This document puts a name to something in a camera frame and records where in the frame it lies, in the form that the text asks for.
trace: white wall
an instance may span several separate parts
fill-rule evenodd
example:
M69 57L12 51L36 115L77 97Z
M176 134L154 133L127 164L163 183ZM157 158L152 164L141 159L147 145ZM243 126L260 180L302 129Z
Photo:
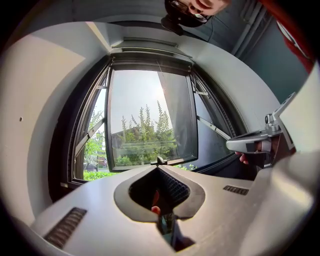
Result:
M76 22L33 32L2 56L0 187L10 213L27 225L52 203L48 157L59 114L79 80L107 53L91 28Z
M320 67L316 62L301 90L280 115L297 152L320 151L319 97Z
M249 131L264 128L265 115L280 104L252 69L225 50L195 38L182 36L178 48L193 56L193 61L221 86Z

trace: tree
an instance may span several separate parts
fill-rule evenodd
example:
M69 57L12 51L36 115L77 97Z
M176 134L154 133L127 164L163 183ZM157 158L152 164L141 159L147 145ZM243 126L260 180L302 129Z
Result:
M89 127L88 129L92 129L101 119L103 118L102 111L98 111L97 113L93 109ZM84 161L89 164L97 164L99 162L99 158L107 158L106 151L102 149L103 142L105 142L105 132L97 131L85 144L84 147Z
M151 121L150 108L148 105L140 108L139 123L131 115L131 120L127 128L127 121L122 116L122 134L119 138L122 140L121 147L118 150L121 156L115 159L118 166L143 165L157 160L157 156L164 159L177 156L177 145L174 139L173 130L169 128L169 116L157 101L159 119Z
M175 165L174 167L178 167L178 168L185 170L185 171L193 171L198 168L198 167L194 166L192 163L189 164L189 168L186 166L183 166L182 164Z

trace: hand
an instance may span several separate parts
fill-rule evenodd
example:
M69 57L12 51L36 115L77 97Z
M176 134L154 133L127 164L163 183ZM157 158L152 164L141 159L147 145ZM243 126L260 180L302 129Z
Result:
M279 144L279 136L277 137L272 137L271 138L271 154L275 154L277 152L277 148L278 148L278 144ZM261 151L262 149L262 142L258 142L255 144L255 150ZM243 162L245 165L248 165L249 162L246 158L246 154L241 153L241 152L235 152L236 155L242 155L240 156L240 161Z
M151 207L151 212L153 212L157 215L160 215L160 213L161 213L160 208L158 206L154 206L158 200L159 200L159 192L158 192L158 190L156 190L154 193L153 201L152 201L153 206Z

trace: open window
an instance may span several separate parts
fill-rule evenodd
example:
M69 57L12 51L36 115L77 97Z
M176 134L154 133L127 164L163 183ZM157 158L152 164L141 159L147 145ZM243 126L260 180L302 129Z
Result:
M157 157L168 165L198 158L189 75L117 66L106 98L106 150L112 171L150 165Z
M225 141L239 133L215 95L219 87L208 86L192 62L126 52L101 66L64 107L74 114L71 136L64 135L67 174L61 184L76 187L157 164L158 157L196 172L234 157Z
M115 60L105 68L83 103L74 143L74 178L89 181L98 174L156 164L158 157L174 166L198 159L187 64L131 59Z

